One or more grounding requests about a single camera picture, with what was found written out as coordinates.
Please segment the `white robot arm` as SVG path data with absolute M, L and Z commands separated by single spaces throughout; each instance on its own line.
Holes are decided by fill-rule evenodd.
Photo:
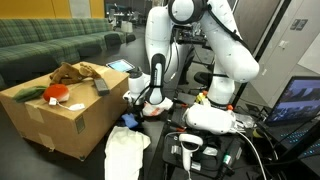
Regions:
M 126 99 L 133 105 L 159 105 L 164 86 L 175 74 L 184 74 L 199 57 L 201 47 L 182 42 L 177 34 L 197 25 L 212 52 L 207 98 L 218 107 L 233 96 L 236 83 L 254 79 L 259 65 L 241 38 L 228 0 L 168 0 L 149 11 L 145 28 L 147 74 L 138 71 L 129 80 Z

